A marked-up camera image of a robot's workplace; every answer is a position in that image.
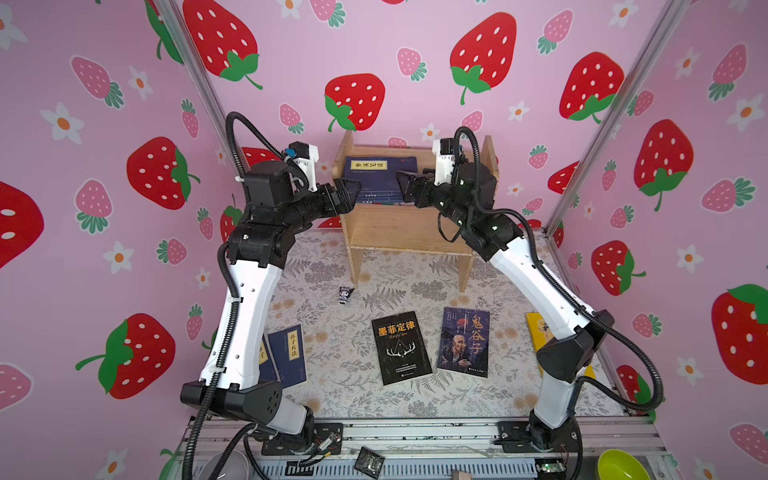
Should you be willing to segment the navy book yellow label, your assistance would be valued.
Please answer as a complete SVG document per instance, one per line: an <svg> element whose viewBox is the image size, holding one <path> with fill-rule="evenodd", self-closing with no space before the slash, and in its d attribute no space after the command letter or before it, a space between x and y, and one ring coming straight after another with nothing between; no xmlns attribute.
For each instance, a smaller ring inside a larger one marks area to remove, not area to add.
<svg viewBox="0 0 768 480"><path fill-rule="evenodd" d="M397 187L374 189L362 185L362 190L357 197L356 204L401 205L404 202L401 191Z"/></svg>

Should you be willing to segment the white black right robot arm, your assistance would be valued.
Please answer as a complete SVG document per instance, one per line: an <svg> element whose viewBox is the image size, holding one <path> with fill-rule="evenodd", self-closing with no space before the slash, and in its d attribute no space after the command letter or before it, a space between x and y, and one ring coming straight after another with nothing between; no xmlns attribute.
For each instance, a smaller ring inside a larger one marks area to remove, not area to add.
<svg viewBox="0 0 768 480"><path fill-rule="evenodd" d="M542 315L553 337L537 352L543 371L537 403L523 439L547 452L570 438L577 381L602 343L588 307L538 257L525 219L493 207L496 177L480 163L462 163L446 179L433 174L396 174L405 202L433 207L459 228L465 243L511 280Z"/></svg>

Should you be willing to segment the navy book behind left arm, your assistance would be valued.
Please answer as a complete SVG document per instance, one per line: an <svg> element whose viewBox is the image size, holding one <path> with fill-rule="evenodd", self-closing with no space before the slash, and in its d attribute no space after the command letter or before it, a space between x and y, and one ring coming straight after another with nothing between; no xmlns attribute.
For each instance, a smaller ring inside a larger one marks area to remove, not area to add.
<svg viewBox="0 0 768 480"><path fill-rule="evenodd" d="M300 325L267 335L271 353L284 388L296 386L307 380L303 332Z"/></svg>

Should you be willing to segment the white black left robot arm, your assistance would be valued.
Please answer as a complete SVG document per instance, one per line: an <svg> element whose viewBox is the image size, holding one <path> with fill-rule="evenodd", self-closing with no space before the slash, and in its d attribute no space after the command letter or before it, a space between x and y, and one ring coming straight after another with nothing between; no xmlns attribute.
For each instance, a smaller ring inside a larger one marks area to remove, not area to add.
<svg viewBox="0 0 768 480"><path fill-rule="evenodd" d="M312 186L292 159L258 163L239 180L248 202L217 253L227 286L217 336L199 379L183 385L180 399L200 419L213 413L299 435L311 426L309 411L284 398L279 382L260 379L270 302L297 233L351 212L361 184L342 178Z"/></svg>

